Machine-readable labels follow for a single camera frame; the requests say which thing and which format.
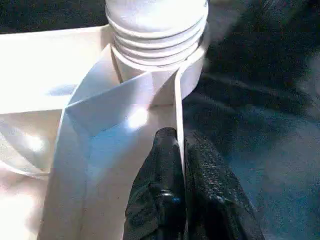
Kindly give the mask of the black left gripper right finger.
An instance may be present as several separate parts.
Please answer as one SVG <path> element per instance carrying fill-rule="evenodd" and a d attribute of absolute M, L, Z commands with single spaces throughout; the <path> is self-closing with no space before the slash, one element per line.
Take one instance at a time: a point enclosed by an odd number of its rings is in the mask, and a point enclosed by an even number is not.
<path fill-rule="evenodd" d="M 186 131 L 184 153 L 189 239 L 263 240 L 250 201 L 213 142 Z"/>

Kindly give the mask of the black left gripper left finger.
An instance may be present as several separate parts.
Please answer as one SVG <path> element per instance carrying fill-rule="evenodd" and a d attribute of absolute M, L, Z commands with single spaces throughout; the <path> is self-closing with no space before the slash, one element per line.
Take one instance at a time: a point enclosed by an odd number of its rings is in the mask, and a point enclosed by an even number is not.
<path fill-rule="evenodd" d="M 186 194 L 177 132 L 159 129 L 139 169 L 125 210 L 125 240 L 181 240 Z"/>

